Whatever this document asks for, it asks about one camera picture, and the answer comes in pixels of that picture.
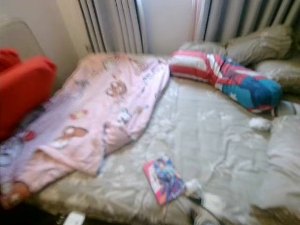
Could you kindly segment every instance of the mattress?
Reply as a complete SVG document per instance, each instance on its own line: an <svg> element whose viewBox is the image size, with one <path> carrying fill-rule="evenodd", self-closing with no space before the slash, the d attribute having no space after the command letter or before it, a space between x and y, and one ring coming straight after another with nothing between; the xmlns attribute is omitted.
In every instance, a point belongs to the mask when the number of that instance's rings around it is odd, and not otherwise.
<svg viewBox="0 0 300 225"><path fill-rule="evenodd" d="M270 138L248 126L253 117L209 85L172 78L146 132L109 155L97 177L75 172L30 202L53 214L78 210L110 222L189 225L190 202L180 197L159 206L143 173L146 162L169 156L185 181L197 179L221 199L218 216L251 224Z"/></svg>

